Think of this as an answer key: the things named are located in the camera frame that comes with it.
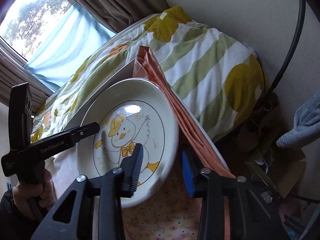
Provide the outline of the person's left hand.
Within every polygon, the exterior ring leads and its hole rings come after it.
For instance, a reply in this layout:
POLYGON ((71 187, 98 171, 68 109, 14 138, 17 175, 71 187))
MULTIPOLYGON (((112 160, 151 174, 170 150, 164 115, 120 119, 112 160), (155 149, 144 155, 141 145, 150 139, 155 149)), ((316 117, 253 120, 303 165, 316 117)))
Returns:
POLYGON ((52 175, 47 169, 44 170, 44 181, 46 182, 44 186, 18 183, 12 188, 15 205, 21 213, 29 218, 34 218, 34 216, 27 202, 28 199, 40 197, 39 206, 47 210, 50 210, 56 202, 52 175))

